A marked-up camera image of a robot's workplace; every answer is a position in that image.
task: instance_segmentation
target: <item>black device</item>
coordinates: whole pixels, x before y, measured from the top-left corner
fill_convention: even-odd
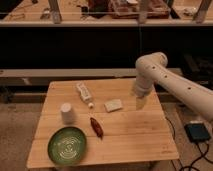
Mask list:
[[[210,140],[211,136],[203,123],[190,123],[184,126],[186,134],[193,143]]]

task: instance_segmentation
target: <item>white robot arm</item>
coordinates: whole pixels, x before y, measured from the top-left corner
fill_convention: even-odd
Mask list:
[[[170,72],[165,68],[167,63],[166,55],[161,52],[138,58],[136,95],[149,94],[155,82],[213,125],[213,91]]]

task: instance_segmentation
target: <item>table surface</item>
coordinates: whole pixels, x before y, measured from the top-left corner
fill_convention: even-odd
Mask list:
[[[52,82],[43,105],[37,130],[29,153],[27,167],[57,167],[48,157],[51,136],[63,125],[60,106],[73,105],[77,115],[72,126],[83,130],[87,152],[78,165],[132,163],[171,160],[179,157],[158,96],[153,89],[145,99],[132,92],[133,79],[85,80],[94,97],[94,109],[83,103],[76,91],[78,81]],[[121,99],[123,109],[107,113],[104,103]],[[103,140],[96,137],[90,117],[98,120],[104,130]]]

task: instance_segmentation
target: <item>bottle cap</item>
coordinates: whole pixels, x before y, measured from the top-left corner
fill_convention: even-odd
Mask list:
[[[88,103],[88,107],[91,109],[94,107],[94,104],[92,102]]]

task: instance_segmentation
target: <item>white container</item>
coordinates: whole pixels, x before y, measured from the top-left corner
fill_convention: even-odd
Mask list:
[[[87,87],[83,82],[78,82],[76,84],[77,91],[80,94],[81,99],[88,105],[89,108],[93,108],[94,104],[92,103],[93,98]]]
[[[63,124],[68,125],[75,121],[75,111],[70,103],[62,104],[60,110]]]

